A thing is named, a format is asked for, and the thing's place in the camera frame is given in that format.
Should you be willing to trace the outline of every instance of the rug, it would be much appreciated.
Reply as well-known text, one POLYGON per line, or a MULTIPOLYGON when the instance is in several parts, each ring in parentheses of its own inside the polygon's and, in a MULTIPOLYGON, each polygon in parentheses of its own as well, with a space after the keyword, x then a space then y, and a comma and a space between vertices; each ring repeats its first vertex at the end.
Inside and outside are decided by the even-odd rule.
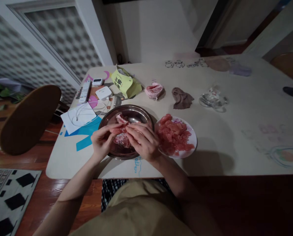
POLYGON ((0 169, 0 236, 15 235, 41 172, 0 169))
MULTIPOLYGON (((114 196, 116 191, 124 185, 129 179, 103 179, 102 184, 102 199, 101 199, 101 212, 106 210, 106 207, 114 196)), ((152 179, 159 182, 166 190, 175 198, 174 194, 170 190, 170 187, 164 178, 152 179)))

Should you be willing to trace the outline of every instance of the wooden chair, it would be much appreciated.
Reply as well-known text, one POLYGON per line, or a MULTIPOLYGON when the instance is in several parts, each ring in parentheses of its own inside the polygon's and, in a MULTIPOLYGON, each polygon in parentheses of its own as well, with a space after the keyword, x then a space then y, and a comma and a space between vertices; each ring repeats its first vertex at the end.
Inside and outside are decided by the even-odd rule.
POLYGON ((46 85, 26 96, 0 129, 0 151, 21 155, 40 140, 58 107, 61 90, 46 85))
POLYGON ((293 52, 276 56, 270 63, 293 79, 293 52))

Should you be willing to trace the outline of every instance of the charging cable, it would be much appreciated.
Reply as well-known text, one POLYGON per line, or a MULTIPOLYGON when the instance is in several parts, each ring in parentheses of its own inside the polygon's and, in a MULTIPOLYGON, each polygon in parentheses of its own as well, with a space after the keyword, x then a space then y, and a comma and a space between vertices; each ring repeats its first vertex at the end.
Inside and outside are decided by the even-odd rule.
MULTIPOLYGON (((102 102, 99 102, 99 101, 97 101, 97 102, 90 102, 90 103, 101 103, 101 104, 103 104, 103 105, 104 105, 104 110, 101 112, 101 114, 102 114, 102 113, 106 110, 109 101, 107 102, 107 105, 106 105, 105 103, 102 103, 102 102)), ((84 106, 86 106, 86 105, 87 105, 87 103, 85 103, 85 104, 83 104, 83 105, 81 105, 81 106, 79 106, 79 107, 74 108, 74 109, 77 109, 77 111, 76 111, 75 116, 72 117, 72 119, 70 118, 70 116, 69 116, 69 111, 68 111, 68 118, 69 118, 69 120, 71 121, 71 123, 72 123, 74 126, 82 127, 82 126, 88 125, 89 123, 95 121, 96 118, 99 117, 99 116, 97 115, 93 120, 91 120, 90 122, 88 122, 88 123, 86 123, 85 125, 82 125, 82 126, 80 126, 80 125, 76 125, 75 123, 73 123, 73 119, 75 118, 75 120, 78 121, 78 117, 79 117, 80 115, 93 115, 93 114, 81 114, 82 110, 100 110, 100 109, 102 109, 102 108, 91 108, 91 109, 89 109, 89 108, 84 108, 84 106)))

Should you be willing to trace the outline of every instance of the yellow snack bag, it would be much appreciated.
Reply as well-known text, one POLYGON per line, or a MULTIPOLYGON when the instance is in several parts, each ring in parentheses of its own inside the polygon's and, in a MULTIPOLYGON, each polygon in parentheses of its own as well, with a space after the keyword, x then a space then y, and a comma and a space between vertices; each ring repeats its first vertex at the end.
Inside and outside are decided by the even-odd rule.
POLYGON ((126 98, 131 98, 142 91, 141 84, 124 68, 116 66, 117 70, 111 75, 113 83, 126 98))

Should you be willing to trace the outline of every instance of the patterned rug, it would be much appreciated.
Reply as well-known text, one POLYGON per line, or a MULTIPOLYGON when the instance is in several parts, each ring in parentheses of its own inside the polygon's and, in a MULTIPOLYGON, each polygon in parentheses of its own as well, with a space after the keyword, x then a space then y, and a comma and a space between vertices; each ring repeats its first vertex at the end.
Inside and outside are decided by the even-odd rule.
POLYGON ((0 169, 0 236, 15 235, 41 172, 0 169))

